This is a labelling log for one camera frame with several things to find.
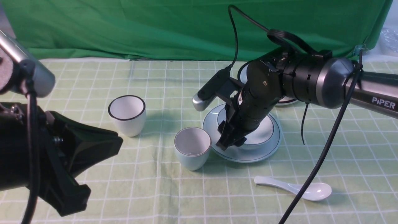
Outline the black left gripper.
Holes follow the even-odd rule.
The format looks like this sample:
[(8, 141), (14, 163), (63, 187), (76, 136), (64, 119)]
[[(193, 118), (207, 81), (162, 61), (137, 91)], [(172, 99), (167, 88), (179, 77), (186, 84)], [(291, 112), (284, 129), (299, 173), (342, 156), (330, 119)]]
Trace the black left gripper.
[(117, 132), (28, 106), (28, 187), (61, 217), (84, 211), (91, 189), (75, 177), (120, 151)]

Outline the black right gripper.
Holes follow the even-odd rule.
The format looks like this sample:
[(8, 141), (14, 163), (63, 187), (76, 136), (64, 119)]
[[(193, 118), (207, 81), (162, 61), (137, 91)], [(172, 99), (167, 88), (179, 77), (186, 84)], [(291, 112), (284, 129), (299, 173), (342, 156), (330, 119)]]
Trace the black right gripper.
[(218, 126), (216, 143), (222, 151), (242, 146), (247, 135), (258, 128), (283, 97), (280, 71), (269, 61), (254, 60), (247, 65), (247, 81), (227, 110), (227, 121)]

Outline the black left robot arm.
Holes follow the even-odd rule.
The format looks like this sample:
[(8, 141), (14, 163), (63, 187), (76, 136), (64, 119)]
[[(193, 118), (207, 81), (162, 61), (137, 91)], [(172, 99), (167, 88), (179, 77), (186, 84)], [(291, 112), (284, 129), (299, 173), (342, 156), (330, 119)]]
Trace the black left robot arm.
[[(27, 105), (1, 102), (1, 190), (30, 188), (25, 115)], [(75, 178), (95, 164), (118, 154), (123, 143), (117, 132), (88, 126), (56, 111), (38, 107), (40, 154), (39, 197), (60, 216), (87, 208), (91, 189)]]

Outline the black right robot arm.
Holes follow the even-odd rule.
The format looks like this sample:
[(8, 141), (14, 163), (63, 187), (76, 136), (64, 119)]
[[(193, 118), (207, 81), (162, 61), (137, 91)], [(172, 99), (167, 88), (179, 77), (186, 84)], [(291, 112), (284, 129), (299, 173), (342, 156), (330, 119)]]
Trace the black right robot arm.
[(364, 72), (358, 62), (324, 55), (289, 54), (281, 49), (251, 60), (247, 81), (225, 106), (226, 121), (216, 145), (241, 146), (283, 97), (329, 109), (345, 101), (397, 118), (397, 76)]

